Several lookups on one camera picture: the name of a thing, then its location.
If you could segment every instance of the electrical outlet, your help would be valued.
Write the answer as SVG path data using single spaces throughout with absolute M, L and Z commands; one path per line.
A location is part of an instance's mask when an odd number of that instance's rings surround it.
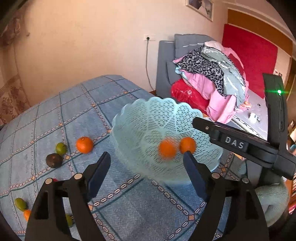
M 155 41 L 155 34 L 144 34 L 144 41 L 147 41 L 147 37 L 149 37 L 149 41 Z

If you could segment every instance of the blue plaid bedspread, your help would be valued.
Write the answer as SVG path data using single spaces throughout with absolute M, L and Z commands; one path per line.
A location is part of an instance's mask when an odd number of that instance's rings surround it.
M 193 186 L 166 185 L 132 173 L 119 162 L 112 145 L 109 133 L 113 117 L 124 105 L 150 97 L 150 93 L 122 76 L 105 75 L 60 92 L 0 131 L 0 211 L 22 240 L 27 222 L 14 199 L 24 199 L 32 209 L 45 179 L 69 179 L 97 162 L 104 151 L 111 155 L 111 167 L 89 207 L 106 240 L 189 239 L 206 204 Z M 82 136 L 94 140 L 89 154 L 76 150 L 76 140 Z M 45 158 L 55 152 L 59 142 L 67 145 L 68 153 L 63 165 L 52 169 Z M 237 179 L 234 170 L 240 162 L 236 158 L 225 150 L 216 172 Z M 214 239 L 222 235 L 229 204 L 226 199 Z M 71 213 L 67 198 L 64 205 L 66 213 Z M 74 238 L 80 239 L 75 225 L 70 230 Z

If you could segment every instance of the light blue basket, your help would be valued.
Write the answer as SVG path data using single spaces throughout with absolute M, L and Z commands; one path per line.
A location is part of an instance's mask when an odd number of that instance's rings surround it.
M 195 159 L 214 170 L 223 149 L 210 143 L 209 136 L 192 127 L 195 117 L 202 113 L 187 103 L 177 104 L 173 99 L 152 97 L 125 105 L 112 122 L 112 137 L 116 154 L 129 169 L 158 181 L 188 182 L 183 155 L 178 151 L 171 161 L 163 161 L 158 145 L 166 137 L 178 143 L 183 137 L 192 137 L 196 144 Z

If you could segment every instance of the orange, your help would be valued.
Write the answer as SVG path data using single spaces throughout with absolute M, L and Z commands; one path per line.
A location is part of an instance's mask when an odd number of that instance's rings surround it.
M 92 151 L 94 143 L 89 137 L 80 137 L 76 141 L 77 150 L 83 154 L 87 154 Z
M 177 148 L 172 140 L 166 138 L 160 142 L 158 153 L 164 159 L 172 159 L 177 153 Z
M 24 211 L 24 218 L 26 221 L 29 220 L 30 214 L 31 214 L 31 211 L 29 209 Z
M 187 151 L 190 151 L 193 154 L 196 149 L 195 140 L 191 137 L 182 138 L 180 141 L 179 149 L 182 154 L 184 154 Z

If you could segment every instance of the black robotic device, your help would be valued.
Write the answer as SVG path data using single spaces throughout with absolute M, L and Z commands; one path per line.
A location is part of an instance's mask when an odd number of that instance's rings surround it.
M 267 142 L 244 131 L 201 118 L 193 120 L 193 127 L 209 134 L 212 143 L 264 167 L 266 171 L 261 176 L 265 176 L 265 182 L 270 182 L 269 172 L 274 173 L 273 182 L 275 176 L 278 180 L 281 176 L 291 180 L 296 157 L 286 149 L 287 106 L 284 96 L 278 93 L 278 90 L 284 89 L 282 79 L 270 74 L 263 74 L 263 77 L 268 107 Z M 104 152 L 97 163 L 89 165 L 83 173 L 77 173 L 69 180 L 54 182 L 51 178 L 46 179 L 32 208 L 25 241 L 76 240 L 67 225 L 62 197 L 69 198 L 81 240 L 90 241 L 96 237 L 98 241 L 105 241 L 87 203 L 97 195 L 110 163 L 110 155 Z M 184 154 L 183 163 L 197 195 L 207 202 L 189 240 L 213 239 L 227 196 L 232 197 L 231 206 L 224 234 L 219 240 L 234 241 L 241 233 L 244 233 L 240 236 L 242 241 L 269 240 L 262 207 L 248 178 L 226 180 L 218 173 L 211 173 L 204 164 L 196 162 L 190 152 Z

